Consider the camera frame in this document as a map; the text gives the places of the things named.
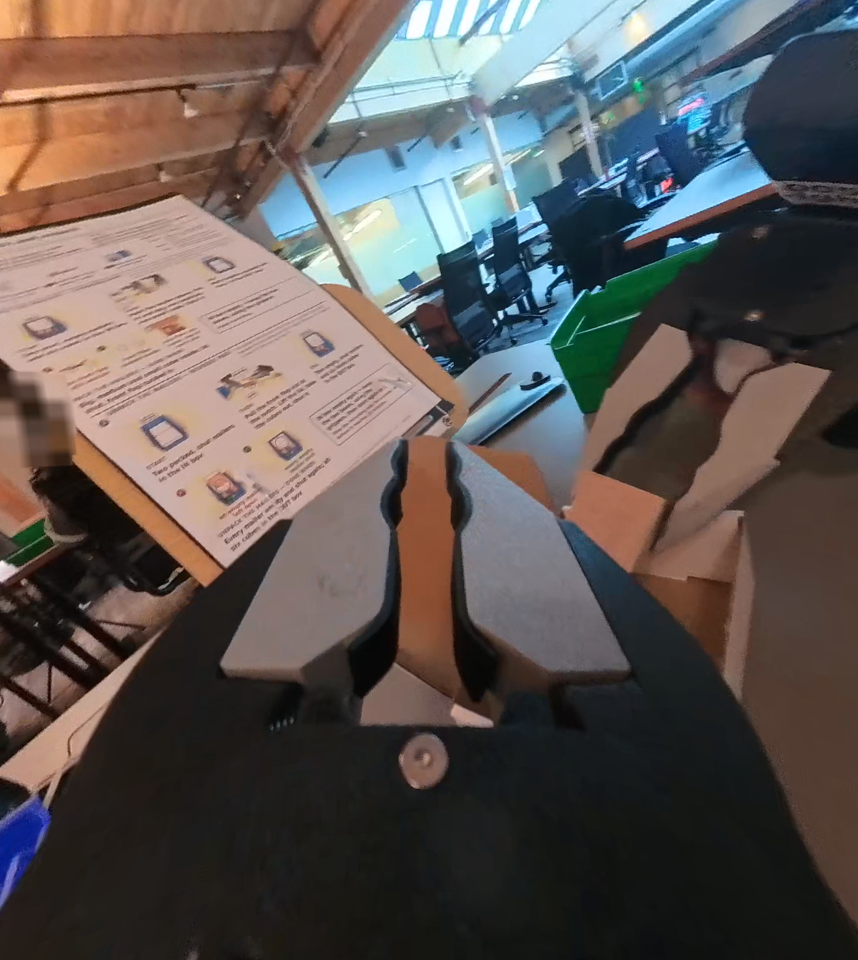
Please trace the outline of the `white cardboard mailer box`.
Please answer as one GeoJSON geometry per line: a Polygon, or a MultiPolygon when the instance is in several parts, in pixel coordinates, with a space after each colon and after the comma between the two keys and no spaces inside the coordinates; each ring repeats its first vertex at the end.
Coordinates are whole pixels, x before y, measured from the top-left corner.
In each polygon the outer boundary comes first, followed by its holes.
{"type": "MultiPolygon", "coordinates": [[[[445,443],[411,442],[399,526],[398,655],[364,699],[363,725],[490,726],[486,706],[461,690],[453,653],[450,581],[455,534],[449,519],[445,443]]],[[[562,510],[641,583],[699,642],[743,698],[755,575],[743,514],[727,510],[673,546],[656,544],[666,501],[582,471],[562,510]]]]}

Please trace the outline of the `office chair with black jacket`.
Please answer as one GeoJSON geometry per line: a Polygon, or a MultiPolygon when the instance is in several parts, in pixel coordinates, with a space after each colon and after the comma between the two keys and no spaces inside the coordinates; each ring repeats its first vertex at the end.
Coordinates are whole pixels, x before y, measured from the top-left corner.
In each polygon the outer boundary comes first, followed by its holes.
{"type": "Polygon", "coordinates": [[[588,195],[550,222],[553,249],[568,274],[573,298],[663,258],[664,245],[626,248],[627,236],[646,217],[627,199],[588,195]]]}

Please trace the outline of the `grey metal tray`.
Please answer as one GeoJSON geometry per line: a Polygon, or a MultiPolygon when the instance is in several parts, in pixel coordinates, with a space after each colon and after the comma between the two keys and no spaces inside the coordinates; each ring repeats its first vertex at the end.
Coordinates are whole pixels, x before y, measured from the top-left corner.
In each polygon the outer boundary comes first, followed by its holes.
{"type": "Polygon", "coordinates": [[[492,439],[536,405],[565,390],[561,376],[551,377],[552,381],[539,390],[521,390],[520,384],[524,380],[498,395],[493,394],[480,409],[469,415],[452,439],[469,446],[479,446],[492,439]]]}

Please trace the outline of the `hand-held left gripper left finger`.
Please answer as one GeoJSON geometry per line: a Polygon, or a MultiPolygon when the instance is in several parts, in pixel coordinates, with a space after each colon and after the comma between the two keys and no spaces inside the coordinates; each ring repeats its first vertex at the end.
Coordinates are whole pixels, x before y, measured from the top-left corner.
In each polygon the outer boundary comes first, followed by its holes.
{"type": "Polygon", "coordinates": [[[228,678],[363,698],[398,649],[409,443],[389,442],[291,521],[220,661],[228,678]]]}

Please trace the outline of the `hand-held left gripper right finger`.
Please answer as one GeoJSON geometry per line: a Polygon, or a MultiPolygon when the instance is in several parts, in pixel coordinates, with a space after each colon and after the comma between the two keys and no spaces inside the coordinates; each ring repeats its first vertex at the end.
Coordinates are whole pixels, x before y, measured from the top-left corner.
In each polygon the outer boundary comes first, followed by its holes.
{"type": "Polygon", "coordinates": [[[447,447],[454,656],[472,702],[614,684],[630,665],[555,514],[460,442],[447,447]]]}

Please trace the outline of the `wooden-top desk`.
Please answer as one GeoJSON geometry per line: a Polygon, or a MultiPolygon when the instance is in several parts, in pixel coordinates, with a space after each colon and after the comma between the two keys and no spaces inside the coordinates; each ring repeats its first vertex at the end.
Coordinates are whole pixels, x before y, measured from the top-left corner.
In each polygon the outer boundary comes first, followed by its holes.
{"type": "Polygon", "coordinates": [[[697,239],[719,231],[716,222],[743,210],[779,204],[773,181],[746,150],[703,170],[625,240],[628,250],[662,240],[697,239]]]}

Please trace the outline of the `green plastic bin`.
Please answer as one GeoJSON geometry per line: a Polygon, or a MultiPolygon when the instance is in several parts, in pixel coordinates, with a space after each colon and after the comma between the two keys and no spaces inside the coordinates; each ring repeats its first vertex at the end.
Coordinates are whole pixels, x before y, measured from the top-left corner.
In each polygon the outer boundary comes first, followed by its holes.
{"type": "Polygon", "coordinates": [[[705,258],[717,239],[717,234],[711,234],[705,243],[673,246],[667,257],[575,298],[550,347],[581,414],[599,410],[635,319],[686,266],[705,258]]]}

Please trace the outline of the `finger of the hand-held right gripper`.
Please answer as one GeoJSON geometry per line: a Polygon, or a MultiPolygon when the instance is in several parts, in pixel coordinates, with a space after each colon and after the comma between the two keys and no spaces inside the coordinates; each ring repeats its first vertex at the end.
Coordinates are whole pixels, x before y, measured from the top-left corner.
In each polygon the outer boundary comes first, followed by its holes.
{"type": "Polygon", "coordinates": [[[583,451],[583,467],[597,474],[641,474],[642,464],[658,453],[657,433],[665,427],[667,411],[654,413],[602,466],[609,447],[623,437],[630,420],[647,404],[662,396],[692,360],[687,334],[661,325],[607,389],[595,414],[583,451]]]}
{"type": "Polygon", "coordinates": [[[653,551],[698,534],[770,474],[777,452],[829,377],[827,369],[790,363],[747,378],[723,420],[716,450],[675,503],[653,551]]]}

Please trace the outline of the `brown strip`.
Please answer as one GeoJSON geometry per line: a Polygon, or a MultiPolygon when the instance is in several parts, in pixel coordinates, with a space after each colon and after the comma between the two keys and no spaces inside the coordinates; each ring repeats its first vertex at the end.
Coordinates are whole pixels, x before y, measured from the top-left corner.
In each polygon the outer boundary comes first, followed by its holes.
{"type": "Polygon", "coordinates": [[[497,390],[510,378],[510,374],[502,374],[497,380],[495,380],[490,386],[488,386],[476,399],[474,399],[469,407],[468,414],[474,414],[478,409],[480,409],[489,398],[495,394],[497,390]]]}

